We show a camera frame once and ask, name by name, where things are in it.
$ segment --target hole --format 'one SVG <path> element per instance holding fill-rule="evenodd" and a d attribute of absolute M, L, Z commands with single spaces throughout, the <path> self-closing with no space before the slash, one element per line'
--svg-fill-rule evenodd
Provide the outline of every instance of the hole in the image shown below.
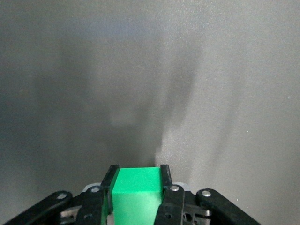
<path fill-rule="evenodd" d="M 170 213 L 166 213 L 166 214 L 165 214 L 165 217 L 166 217 L 167 219 L 171 219 L 172 215 L 171 215 Z"/>
<path fill-rule="evenodd" d="M 183 214 L 183 219 L 185 221 L 191 222 L 193 218 L 192 218 L 191 214 L 185 213 L 185 214 Z"/>
<path fill-rule="evenodd" d="M 90 220 L 90 219 L 92 219 L 92 217 L 93 217 L 93 214 L 86 214 L 84 217 L 83 217 L 83 219 L 85 219 L 85 220 Z"/>
<path fill-rule="evenodd" d="M 203 215 L 201 215 L 201 214 L 197 214 L 197 213 L 195 213 L 195 217 L 200 217 L 200 218 L 203 218 L 204 216 L 203 216 Z"/>

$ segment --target green block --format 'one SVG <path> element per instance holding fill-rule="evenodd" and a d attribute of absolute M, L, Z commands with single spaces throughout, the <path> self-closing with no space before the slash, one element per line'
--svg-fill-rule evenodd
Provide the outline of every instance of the green block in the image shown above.
<path fill-rule="evenodd" d="M 112 190 L 115 225 L 153 225 L 162 195 L 159 167 L 121 168 Z"/>

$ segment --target bolt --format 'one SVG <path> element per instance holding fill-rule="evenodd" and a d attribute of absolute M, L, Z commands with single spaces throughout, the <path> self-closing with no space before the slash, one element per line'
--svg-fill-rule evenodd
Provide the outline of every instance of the bolt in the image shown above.
<path fill-rule="evenodd" d="M 172 185 L 170 188 L 172 191 L 179 191 L 179 187 L 176 185 Z"/>
<path fill-rule="evenodd" d="M 64 199 L 67 195 L 65 193 L 61 193 L 56 199 Z"/>
<path fill-rule="evenodd" d="M 100 189 L 98 187 L 93 187 L 90 191 L 95 193 L 95 192 L 100 191 Z"/>
<path fill-rule="evenodd" d="M 204 197 L 210 197 L 211 193 L 209 191 L 202 191 L 201 193 Z"/>

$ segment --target black plastic part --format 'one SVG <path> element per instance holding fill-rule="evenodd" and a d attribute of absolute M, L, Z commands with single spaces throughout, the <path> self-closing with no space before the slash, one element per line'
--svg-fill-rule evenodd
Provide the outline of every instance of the black plastic part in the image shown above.
<path fill-rule="evenodd" d="M 23 213 L 11 219 L 4 225 L 37 225 L 48 218 L 60 213 L 72 200 L 72 194 L 67 191 L 58 191 L 44 198 Z"/>
<path fill-rule="evenodd" d="M 173 184 L 169 165 L 160 165 L 160 171 L 163 189 L 168 189 Z"/>
<path fill-rule="evenodd" d="M 105 225 L 107 210 L 105 191 L 100 186 L 90 187 L 85 192 L 75 225 Z"/>
<path fill-rule="evenodd" d="M 196 196 L 190 192 L 184 192 L 183 224 L 197 225 L 210 224 L 211 212 L 196 204 Z"/>
<path fill-rule="evenodd" d="M 182 224 L 184 190 L 178 186 L 178 191 L 172 191 L 171 186 L 164 191 L 163 202 L 157 210 L 154 225 Z"/>
<path fill-rule="evenodd" d="M 205 197 L 202 191 L 209 191 L 210 196 Z M 260 225 L 248 214 L 234 205 L 231 201 L 213 189 L 202 189 L 196 194 L 197 205 L 212 211 L 223 224 L 226 225 Z"/>
<path fill-rule="evenodd" d="M 79 195 L 73 197 L 70 207 L 82 205 L 84 195 L 85 195 L 85 192 L 81 192 Z"/>
<path fill-rule="evenodd" d="M 101 187 L 106 192 L 107 201 L 108 201 L 108 214 L 112 214 L 113 212 L 113 199 L 112 199 L 112 190 L 113 186 L 116 182 L 116 179 L 118 177 L 120 171 L 119 165 L 111 165 L 103 178 L 101 182 Z"/>
<path fill-rule="evenodd" d="M 75 225 L 106 225 L 107 215 L 113 211 L 111 191 L 119 170 L 119 165 L 111 165 L 101 185 L 90 187 L 85 192 Z"/>

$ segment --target metal screw head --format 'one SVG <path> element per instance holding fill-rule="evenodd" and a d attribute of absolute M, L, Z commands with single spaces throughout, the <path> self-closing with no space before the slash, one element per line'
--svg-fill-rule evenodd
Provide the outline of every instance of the metal screw head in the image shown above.
<path fill-rule="evenodd" d="M 204 196 L 204 197 L 210 197 L 211 196 L 211 193 L 209 191 L 202 191 L 201 194 Z"/>
<path fill-rule="evenodd" d="M 100 189 L 98 187 L 93 187 L 90 191 L 95 193 L 95 192 L 100 191 Z"/>
<path fill-rule="evenodd" d="M 64 199 L 67 196 L 65 193 L 61 193 L 56 199 Z"/>
<path fill-rule="evenodd" d="M 179 187 L 176 185 L 172 185 L 170 188 L 172 191 L 179 191 Z"/>

